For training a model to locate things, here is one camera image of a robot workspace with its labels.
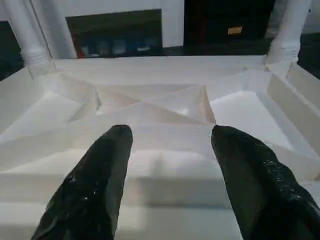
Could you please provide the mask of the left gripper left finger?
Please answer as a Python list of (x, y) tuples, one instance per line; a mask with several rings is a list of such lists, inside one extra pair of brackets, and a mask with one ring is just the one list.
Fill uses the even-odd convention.
[(112, 126), (86, 151), (48, 202), (33, 240), (113, 240), (133, 133)]

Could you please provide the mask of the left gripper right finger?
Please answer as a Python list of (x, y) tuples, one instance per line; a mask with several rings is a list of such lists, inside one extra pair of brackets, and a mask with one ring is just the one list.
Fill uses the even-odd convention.
[(271, 148), (221, 125), (213, 127), (211, 145), (243, 239), (319, 239), (319, 206)]

